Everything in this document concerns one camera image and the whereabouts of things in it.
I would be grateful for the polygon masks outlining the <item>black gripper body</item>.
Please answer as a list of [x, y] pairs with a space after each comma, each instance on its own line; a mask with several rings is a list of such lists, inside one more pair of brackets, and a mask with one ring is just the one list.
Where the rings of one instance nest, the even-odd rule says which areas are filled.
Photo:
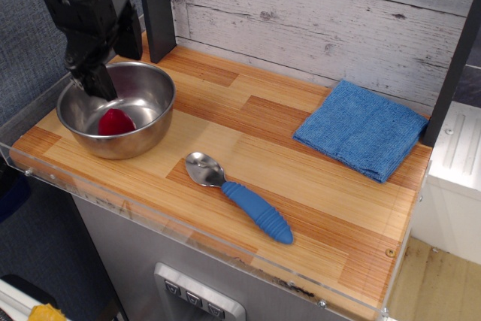
[[105, 63], [114, 50], [123, 11], [135, 9], [131, 0], [44, 1], [56, 27], [67, 38], [65, 66], [69, 71]]

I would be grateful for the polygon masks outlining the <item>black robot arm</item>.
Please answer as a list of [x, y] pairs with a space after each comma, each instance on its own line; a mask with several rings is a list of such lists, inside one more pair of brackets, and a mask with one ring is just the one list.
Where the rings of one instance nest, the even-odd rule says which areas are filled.
[[141, 25], [131, 0], [44, 0], [67, 41], [64, 64], [74, 84], [89, 96], [117, 97], [106, 69], [111, 53], [139, 60]]

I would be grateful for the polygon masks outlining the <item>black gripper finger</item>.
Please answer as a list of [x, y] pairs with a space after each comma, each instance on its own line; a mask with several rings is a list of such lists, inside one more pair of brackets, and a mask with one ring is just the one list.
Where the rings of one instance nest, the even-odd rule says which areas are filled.
[[89, 96], [103, 98], [106, 101], [117, 98], [113, 81], [104, 64], [93, 68], [74, 69], [71, 71], [71, 76], [74, 85]]
[[113, 46], [119, 56], [140, 60], [143, 54], [141, 25], [134, 8], [125, 9], [118, 22], [116, 43]]

